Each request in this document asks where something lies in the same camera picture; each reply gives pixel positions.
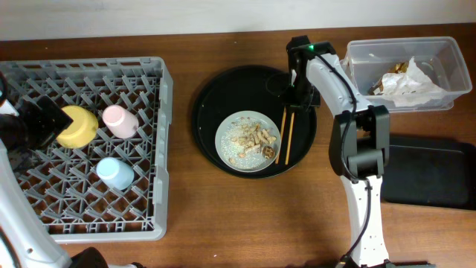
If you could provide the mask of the food scraps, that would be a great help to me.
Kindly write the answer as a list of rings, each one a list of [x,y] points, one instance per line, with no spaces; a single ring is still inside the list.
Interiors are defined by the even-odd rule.
[[[253,118],[233,121],[222,137],[222,152],[229,164],[239,169],[253,169],[273,159],[277,137]]]

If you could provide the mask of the white napkin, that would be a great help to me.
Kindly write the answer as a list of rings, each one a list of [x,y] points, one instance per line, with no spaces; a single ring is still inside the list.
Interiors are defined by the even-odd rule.
[[[401,74],[384,74],[384,89],[380,95],[393,101],[396,107],[417,106],[441,98],[446,90],[434,84],[415,63],[409,59],[408,69]]]

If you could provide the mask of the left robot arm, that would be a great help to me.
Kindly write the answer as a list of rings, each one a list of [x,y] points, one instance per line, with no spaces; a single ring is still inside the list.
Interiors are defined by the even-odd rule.
[[[4,144],[1,145],[1,244],[13,267],[114,267],[93,247],[70,257],[46,232],[16,181]]]

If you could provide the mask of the pink plastic cup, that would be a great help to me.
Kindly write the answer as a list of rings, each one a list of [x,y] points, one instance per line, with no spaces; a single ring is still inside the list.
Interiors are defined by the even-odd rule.
[[[118,105],[105,108],[102,118],[112,134],[122,139],[133,137],[139,127],[138,119],[131,112]]]

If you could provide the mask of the yellow bowl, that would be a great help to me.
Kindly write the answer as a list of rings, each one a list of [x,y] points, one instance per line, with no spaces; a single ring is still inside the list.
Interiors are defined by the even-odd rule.
[[[57,142],[71,149],[89,144],[95,138],[99,126],[96,116],[80,106],[65,106],[62,111],[73,122],[57,136]]]

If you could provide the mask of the light blue plastic cup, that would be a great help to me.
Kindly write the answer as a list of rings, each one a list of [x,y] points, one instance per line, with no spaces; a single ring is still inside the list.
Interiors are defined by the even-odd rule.
[[[112,157],[101,159],[96,166],[96,174],[109,187],[124,190],[135,177],[134,170],[128,164]]]

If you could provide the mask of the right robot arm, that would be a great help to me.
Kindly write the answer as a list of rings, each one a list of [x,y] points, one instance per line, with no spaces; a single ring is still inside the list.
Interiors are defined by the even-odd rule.
[[[281,98],[288,111],[324,101],[333,116],[329,161],[347,196],[351,245],[338,267],[391,267],[380,193],[389,160],[390,113],[354,87],[329,42],[291,39],[286,46],[289,84]]]

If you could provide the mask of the gold foil wrapper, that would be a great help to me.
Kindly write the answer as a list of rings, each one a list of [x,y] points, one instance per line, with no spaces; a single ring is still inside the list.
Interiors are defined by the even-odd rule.
[[[405,73],[408,69],[409,62],[397,63],[393,67],[387,70],[386,74],[401,74]],[[369,89],[370,95],[380,95],[384,89],[383,86],[383,77],[381,77],[377,82],[375,82]]]

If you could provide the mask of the grey plate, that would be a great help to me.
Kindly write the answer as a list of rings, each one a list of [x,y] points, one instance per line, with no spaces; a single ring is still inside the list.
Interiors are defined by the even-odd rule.
[[[241,111],[229,115],[215,135],[216,151],[233,171],[253,173],[270,166],[281,147],[280,130],[266,115]]]

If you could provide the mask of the wooden chopstick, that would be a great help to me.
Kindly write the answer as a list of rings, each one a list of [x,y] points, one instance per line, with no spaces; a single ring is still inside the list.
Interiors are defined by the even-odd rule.
[[[281,121],[281,127],[280,127],[280,146],[279,146],[279,149],[277,151],[277,154],[276,154],[276,159],[275,159],[275,164],[278,165],[279,163],[279,160],[280,160],[280,150],[281,150],[281,147],[282,147],[282,141],[283,141],[283,131],[284,131],[284,128],[285,128],[285,125],[286,125],[286,107],[283,108],[283,117],[282,117],[282,121]]]
[[[291,114],[291,117],[290,117],[289,135],[288,135],[288,142],[287,142],[287,148],[286,148],[285,165],[289,164],[289,156],[290,156],[291,146],[292,146],[292,133],[293,133],[293,129],[294,129],[294,122],[295,122],[295,112],[293,112]]]

